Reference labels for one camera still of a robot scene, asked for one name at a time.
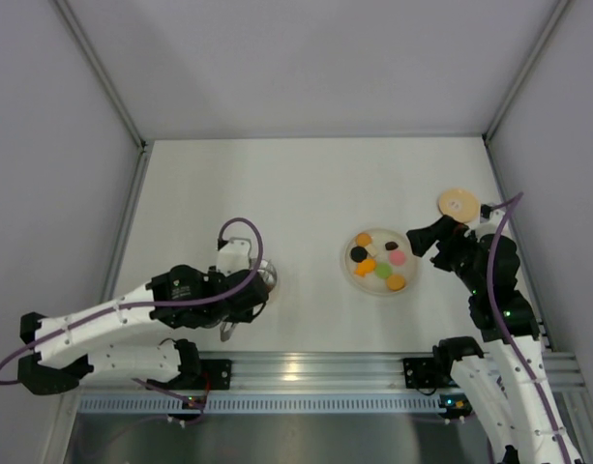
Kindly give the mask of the metal serving tongs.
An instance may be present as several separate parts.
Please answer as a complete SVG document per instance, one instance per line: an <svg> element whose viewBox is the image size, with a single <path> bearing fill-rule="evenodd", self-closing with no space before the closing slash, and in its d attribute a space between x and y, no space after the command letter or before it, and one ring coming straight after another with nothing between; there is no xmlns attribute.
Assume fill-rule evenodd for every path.
<svg viewBox="0 0 593 464"><path fill-rule="evenodd" d="M220 340L221 342L227 342L232 337L235 329L237 328L237 323L223 321L220 325Z"/></svg>

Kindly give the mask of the orange fish-shaped cookie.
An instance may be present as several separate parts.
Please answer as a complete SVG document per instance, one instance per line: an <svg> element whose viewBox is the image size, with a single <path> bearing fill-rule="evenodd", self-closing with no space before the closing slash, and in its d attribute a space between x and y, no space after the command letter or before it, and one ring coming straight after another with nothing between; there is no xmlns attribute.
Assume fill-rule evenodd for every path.
<svg viewBox="0 0 593 464"><path fill-rule="evenodd" d="M377 263L373 258L366 258L357 264L354 274L356 276L365 277L367 274L372 273L377 267Z"/></svg>

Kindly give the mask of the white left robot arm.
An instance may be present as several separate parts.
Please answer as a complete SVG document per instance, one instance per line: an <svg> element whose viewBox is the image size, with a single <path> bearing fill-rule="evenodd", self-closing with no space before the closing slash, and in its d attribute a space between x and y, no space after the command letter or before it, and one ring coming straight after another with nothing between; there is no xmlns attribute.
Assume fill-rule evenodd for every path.
<svg viewBox="0 0 593 464"><path fill-rule="evenodd" d="M201 390L212 375L196 344L174 338L174 331L249 324L270 292L261 273L179 265L118 300L70 316L28 313L20 337L30 350L17 362L17 379L35 395L128 379L163 390Z"/></svg>

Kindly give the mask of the beige lunch box lid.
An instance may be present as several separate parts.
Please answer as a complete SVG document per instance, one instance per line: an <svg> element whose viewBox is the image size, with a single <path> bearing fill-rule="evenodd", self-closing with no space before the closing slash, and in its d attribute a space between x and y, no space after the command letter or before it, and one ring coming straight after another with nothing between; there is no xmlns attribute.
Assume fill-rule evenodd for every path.
<svg viewBox="0 0 593 464"><path fill-rule="evenodd" d="M478 218L481 203L477 197L462 188L450 188L443 191L437 199L438 210L460 223L468 223Z"/></svg>

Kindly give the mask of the steel-lined beige lunch box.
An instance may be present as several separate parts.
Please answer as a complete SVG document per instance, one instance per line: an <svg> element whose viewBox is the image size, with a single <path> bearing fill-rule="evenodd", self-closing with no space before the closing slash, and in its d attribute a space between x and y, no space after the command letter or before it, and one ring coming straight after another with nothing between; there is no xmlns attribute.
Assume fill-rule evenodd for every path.
<svg viewBox="0 0 593 464"><path fill-rule="evenodd" d="M256 306L260 306L274 298L278 284L278 270L274 262L264 258L257 267L257 277L251 280L247 289L254 296L253 301Z"/></svg>

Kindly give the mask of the pink round cookie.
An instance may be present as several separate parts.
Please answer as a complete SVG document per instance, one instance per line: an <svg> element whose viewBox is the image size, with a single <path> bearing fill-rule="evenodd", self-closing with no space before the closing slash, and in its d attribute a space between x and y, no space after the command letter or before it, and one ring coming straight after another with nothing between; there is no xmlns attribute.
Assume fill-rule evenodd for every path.
<svg viewBox="0 0 593 464"><path fill-rule="evenodd" d="M407 258L405 253L397 248L389 252L388 260L393 266L400 267L405 264Z"/></svg>

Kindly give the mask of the yellow round biscuit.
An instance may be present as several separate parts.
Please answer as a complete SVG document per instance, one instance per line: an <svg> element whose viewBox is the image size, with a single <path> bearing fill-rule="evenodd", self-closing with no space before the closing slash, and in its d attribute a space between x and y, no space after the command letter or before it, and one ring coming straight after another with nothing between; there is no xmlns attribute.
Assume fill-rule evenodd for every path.
<svg viewBox="0 0 593 464"><path fill-rule="evenodd" d="M406 286L406 279L403 275L393 274L386 278L386 286L392 292L398 292Z"/></svg>

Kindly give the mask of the green round cookie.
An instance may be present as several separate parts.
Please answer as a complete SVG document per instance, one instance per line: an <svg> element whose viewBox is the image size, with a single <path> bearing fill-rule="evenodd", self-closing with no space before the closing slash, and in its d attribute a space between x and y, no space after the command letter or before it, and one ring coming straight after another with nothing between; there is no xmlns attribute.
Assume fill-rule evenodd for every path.
<svg viewBox="0 0 593 464"><path fill-rule="evenodd" d="M376 265L374 273L378 278L386 280L393 274L393 268L390 264L381 262Z"/></svg>

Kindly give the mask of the beige round plate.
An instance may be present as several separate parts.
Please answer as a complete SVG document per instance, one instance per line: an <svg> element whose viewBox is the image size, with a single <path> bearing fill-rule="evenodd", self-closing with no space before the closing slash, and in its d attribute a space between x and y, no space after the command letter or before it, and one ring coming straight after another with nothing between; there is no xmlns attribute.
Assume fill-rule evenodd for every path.
<svg viewBox="0 0 593 464"><path fill-rule="evenodd" d="M378 278L374 271L370 274L367 274L365 277L360 277L354 274L354 270L358 263L355 263L350 259L349 251L353 247L357 246L355 243L355 238L360 233L367 233L371 236L371 245L377 249L378 254L375 257L369 255L368 258L373 258L377 264L381 262L390 264L388 260L388 254L390 251L385 249L385 244L387 242L396 242L399 245L398 249L405 253L407 260L403 266L396 267L390 264L393 268L393 274L402 275L406 279L406 286L402 290L398 292L390 291L386 286L386 280ZM400 293L406 292L407 289L416 282L419 275L419 263L417 258L412 254L407 238L393 229L383 227L367 228L356 233L352 238L350 238L345 244L345 247L341 253L341 267L346 279L355 288L367 294L380 297L396 296Z"/></svg>

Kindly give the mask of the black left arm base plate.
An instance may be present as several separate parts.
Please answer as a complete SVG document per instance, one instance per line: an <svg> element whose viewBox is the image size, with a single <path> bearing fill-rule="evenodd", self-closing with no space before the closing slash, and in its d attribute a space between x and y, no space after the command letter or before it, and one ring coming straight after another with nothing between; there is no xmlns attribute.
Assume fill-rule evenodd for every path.
<svg viewBox="0 0 593 464"><path fill-rule="evenodd" d="M229 359L201 361L201 387L208 391L228 391L231 386L233 362Z"/></svg>

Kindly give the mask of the aluminium front rail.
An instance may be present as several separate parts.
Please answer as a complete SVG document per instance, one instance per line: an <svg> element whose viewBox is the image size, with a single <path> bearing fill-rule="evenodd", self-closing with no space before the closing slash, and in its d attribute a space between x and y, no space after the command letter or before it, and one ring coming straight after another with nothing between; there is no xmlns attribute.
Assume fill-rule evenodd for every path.
<svg viewBox="0 0 593 464"><path fill-rule="evenodd" d="M201 352L202 360L230 360L229 392L236 393L391 393L407 391L404 358L429 353ZM546 352L544 369L554 392L585 392L575 355ZM84 381L81 392L132 392L131 378Z"/></svg>

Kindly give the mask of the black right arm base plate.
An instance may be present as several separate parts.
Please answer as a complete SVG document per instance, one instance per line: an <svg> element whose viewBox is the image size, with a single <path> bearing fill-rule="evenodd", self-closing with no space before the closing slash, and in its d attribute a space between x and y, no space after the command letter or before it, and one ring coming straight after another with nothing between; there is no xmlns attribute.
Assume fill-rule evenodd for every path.
<svg viewBox="0 0 593 464"><path fill-rule="evenodd" d="M409 389L433 391L455 385L449 371L434 357L408 357L401 363L404 383Z"/></svg>

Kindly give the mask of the right aluminium frame post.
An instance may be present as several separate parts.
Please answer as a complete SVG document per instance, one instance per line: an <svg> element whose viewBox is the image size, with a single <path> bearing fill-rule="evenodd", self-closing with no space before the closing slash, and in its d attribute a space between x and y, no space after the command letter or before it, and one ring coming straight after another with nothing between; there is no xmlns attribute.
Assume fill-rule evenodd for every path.
<svg viewBox="0 0 593 464"><path fill-rule="evenodd" d="M502 100L490 118L486 130L482 133L486 147L490 145L499 131L505 117L542 60L557 30L575 4L576 1L572 0L555 1L550 12L537 29L534 40L521 59L518 70L514 73L513 79L503 93Z"/></svg>

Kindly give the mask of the aluminium frame post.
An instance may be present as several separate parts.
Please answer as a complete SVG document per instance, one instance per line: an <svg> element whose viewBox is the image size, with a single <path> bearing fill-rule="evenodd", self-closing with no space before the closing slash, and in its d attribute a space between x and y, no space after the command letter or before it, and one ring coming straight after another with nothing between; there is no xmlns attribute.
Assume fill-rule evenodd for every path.
<svg viewBox="0 0 593 464"><path fill-rule="evenodd" d="M77 14L74 12L71 3L66 0L53 0L50 1L49 4L62 21L62 24L71 36L75 46L78 48L82 58L89 66L92 74L98 80L104 95L131 138L133 145L139 152L143 152L147 147L147 142L138 130L130 111L125 106L120 93L104 66L103 60L92 45L92 42L77 17Z"/></svg>
<svg viewBox="0 0 593 464"><path fill-rule="evenodd" d="M521 59L518 70L514 73L513 79L503 93L502 100L490 118L486 130L482 133L486 147L490 145L499 131L505 117L542 60L557 30L575 4L576 1L572 0L555 1L550 12L537 29L534 40Z"/></svg>

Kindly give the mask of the left aluminium frame post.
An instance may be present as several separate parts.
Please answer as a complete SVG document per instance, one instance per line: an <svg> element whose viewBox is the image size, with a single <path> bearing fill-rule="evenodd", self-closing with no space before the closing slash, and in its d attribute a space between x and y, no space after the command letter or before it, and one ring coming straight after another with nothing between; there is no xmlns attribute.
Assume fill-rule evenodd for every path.
<svg viewBox="0 0 593 464"><path fill-rule="evenodd" d="M53 0L50 1L49 4L62 21L62 24L71 36L75 46L78 48L82 58L89 66L92 74L98 80L104 95L131 138L133 145L139 152L143 152L147 147L147 142L138 130L130 111L125 106L120 93L104 66L103 60L92 45L92 42L77 17L77 14L74 12L71 3L66 0Z"/></svg>

